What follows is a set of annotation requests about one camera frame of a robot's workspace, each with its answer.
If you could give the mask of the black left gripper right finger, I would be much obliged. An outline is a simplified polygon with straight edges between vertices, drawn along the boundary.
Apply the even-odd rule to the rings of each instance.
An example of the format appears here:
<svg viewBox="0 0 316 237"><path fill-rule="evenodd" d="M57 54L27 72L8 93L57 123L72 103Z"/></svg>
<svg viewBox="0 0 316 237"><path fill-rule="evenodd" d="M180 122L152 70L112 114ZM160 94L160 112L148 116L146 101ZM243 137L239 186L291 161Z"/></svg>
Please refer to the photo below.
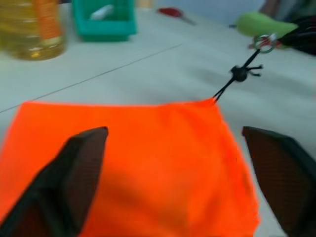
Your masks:
<svg viewBox="0 0 316 237"><path fill-rule="evenodd" d="M292 137L242 129L259 187L288 237L316 237L316 160Z"/></svg>

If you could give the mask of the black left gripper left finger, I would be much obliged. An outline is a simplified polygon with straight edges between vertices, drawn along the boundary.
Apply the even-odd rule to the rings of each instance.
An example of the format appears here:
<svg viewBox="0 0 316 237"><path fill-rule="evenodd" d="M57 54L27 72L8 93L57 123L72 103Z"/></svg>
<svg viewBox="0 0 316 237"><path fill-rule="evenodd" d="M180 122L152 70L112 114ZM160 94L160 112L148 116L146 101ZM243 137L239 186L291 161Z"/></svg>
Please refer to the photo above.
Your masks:
<svg viewBox="0 0 316 237"><path fill-rule="evenodd" d="M68 139L0 223L0 237L79 237L95 197L108 128Z"/></svg>

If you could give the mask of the white tube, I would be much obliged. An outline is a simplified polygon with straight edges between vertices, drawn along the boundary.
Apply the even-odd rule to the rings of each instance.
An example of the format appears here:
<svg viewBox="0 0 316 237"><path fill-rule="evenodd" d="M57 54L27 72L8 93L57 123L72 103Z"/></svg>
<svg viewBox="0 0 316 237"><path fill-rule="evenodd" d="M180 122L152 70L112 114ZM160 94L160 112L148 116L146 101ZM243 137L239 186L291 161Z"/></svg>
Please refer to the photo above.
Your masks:
<svg viewBox="0 0 316 237"><path fill-rule="evenodd" d="M114 6L109 4L96 10L90 15L90 20L104 20L107 16L111 15L114 11Z"/></svg>

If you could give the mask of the black fabric bag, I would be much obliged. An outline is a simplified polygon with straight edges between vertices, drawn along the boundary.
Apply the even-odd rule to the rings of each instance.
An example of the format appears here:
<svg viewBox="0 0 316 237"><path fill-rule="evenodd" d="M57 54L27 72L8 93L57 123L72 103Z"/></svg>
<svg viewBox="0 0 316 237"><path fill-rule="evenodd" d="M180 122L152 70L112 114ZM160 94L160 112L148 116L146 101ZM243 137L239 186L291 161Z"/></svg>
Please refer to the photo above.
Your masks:
<svg viewBox="0 0 316 237"><path fill-rule="evenodd" d="M297 28L278 39L283 45L316 56L316 15L292 21Z"/></svg>

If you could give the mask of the yellow oil bottle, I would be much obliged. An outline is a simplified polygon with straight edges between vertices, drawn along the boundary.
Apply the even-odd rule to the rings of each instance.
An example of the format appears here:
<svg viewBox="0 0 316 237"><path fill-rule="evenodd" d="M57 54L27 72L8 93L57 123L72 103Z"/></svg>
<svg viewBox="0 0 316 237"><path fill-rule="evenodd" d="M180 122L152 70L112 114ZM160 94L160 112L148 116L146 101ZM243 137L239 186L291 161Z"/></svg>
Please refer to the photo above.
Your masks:
<svg viewBox="0 0 316 237"><path fill-rule="evenodd" d="M0 36L10 56L55 58L66 48L60 0L0 0Z"/></svg>

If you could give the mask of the green pear-shaped toy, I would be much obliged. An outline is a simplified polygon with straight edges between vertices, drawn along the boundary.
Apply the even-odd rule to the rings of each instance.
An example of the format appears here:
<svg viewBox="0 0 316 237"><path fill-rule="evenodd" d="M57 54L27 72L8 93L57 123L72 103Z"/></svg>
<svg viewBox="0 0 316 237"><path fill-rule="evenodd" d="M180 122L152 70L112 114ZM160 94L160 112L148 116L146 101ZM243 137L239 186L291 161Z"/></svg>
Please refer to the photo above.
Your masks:
<svg viewBox="0 0 316 237"><path fill-rule="evenodd" d="M275 34L277 38L281 38L296 30L298 24L278 21L261 12L253 11L242 14L229 27L249 37Z"/></svg>

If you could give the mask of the teal plastic basket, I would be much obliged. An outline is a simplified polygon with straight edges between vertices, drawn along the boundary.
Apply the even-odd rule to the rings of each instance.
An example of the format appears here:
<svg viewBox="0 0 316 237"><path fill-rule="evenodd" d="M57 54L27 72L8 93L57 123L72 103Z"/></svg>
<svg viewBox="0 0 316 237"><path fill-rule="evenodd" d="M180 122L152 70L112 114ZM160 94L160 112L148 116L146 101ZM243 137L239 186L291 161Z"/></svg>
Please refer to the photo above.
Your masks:
<svg viewBox="0 0 316 237"><path fill-rule="evenodd" d="M104 20L90 20L90 15L105 5L114 11ZM72 0L77 35L87 42L128 41L137 34L135 0Z"/></svg>

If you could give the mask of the orange drawstring pouch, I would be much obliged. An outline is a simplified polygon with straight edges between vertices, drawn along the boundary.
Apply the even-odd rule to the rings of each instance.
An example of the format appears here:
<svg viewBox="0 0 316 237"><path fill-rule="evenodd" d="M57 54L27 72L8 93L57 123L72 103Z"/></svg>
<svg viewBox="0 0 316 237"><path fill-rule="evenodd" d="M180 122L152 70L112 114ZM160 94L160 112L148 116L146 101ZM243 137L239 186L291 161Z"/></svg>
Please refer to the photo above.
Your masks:
<svg viewBox="0 0 316 237"><path fill-rule="evenodd" d="M79 237L253 237L248 167L214 99L114 106L25 102L0 151L0 223L68 139L108 128Z"/></svg>

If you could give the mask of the red handled scissors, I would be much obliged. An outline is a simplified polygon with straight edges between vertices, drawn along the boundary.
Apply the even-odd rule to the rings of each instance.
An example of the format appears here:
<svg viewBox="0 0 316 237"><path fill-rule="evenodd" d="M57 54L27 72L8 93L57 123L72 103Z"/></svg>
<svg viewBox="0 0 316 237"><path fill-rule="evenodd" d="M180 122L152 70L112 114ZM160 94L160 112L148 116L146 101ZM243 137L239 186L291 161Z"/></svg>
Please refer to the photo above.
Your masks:
<svg viewBox="0 0 316 237"><path fill-rule="evenodd" d="M167 15L169 17L173 17L173 18L179 18L181 20L183 20L184 22L187 22L188 24L191 25L196 25L196 23L192 20L190 20L189 18L187 18L183 11L177 9L177 8L173 8L173 7L161 7L157 9L157 12Z"/></svg>

